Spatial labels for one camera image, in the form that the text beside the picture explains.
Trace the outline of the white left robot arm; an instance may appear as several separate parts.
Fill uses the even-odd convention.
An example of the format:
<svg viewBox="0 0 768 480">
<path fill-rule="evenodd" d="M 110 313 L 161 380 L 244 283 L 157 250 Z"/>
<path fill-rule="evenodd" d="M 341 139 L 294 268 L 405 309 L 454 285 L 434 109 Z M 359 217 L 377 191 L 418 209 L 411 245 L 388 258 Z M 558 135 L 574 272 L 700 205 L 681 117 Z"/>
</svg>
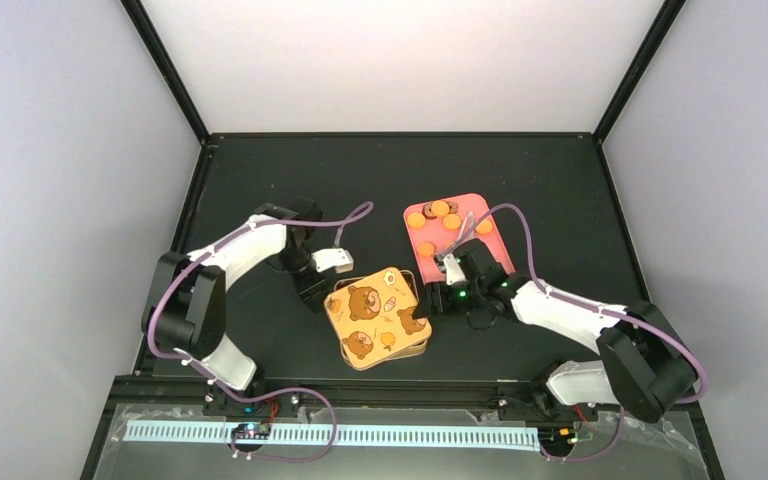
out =
<svg viewBox="0 0 768 480">
<path fill-rule="evenodd" d="M 263 204 L 220 239 L 188 253 L 163 254 L 142 320 L 148 350 L 158 359 L 192 367 L 212 384 L 247 391 L 258 366 L 227 334 L 228 290 L 259 264 L 276 259 L 302 303 L 315 309 L 325 297 L 326 271 L 344 273 L 354 267 L 351 254 L 340 245 L 345 227 L 373 208 L 367 201 L 331 222 L 334 243 L 320 250 L 310 249 L 307 242 L 328 223 L 317 203 L 306 201 L 291 207 Z"/>
</svg>

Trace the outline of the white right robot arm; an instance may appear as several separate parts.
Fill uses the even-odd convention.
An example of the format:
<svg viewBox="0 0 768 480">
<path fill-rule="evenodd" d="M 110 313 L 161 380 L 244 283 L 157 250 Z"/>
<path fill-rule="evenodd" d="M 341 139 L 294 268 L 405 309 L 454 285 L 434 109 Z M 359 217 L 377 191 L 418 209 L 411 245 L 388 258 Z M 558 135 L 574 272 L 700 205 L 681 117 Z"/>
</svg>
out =
<svg viewBox="0 0 768 480">
<path fill-rule="evenodd" d="M 655 423 L 690 399 L 702 374 L 686 345 L 653 304 L 597 302 L 555 288 L 529 274 L 507 272 L 479 240 L 436 258 L 444 278 L 422 290 L 415 314 L 463 313 L 505 317 L 571 340 L 597 354 L 564 361 L 529 392 L 532 410 L 553 419 L 568 406 L 611 404 Z"/>
</svg>

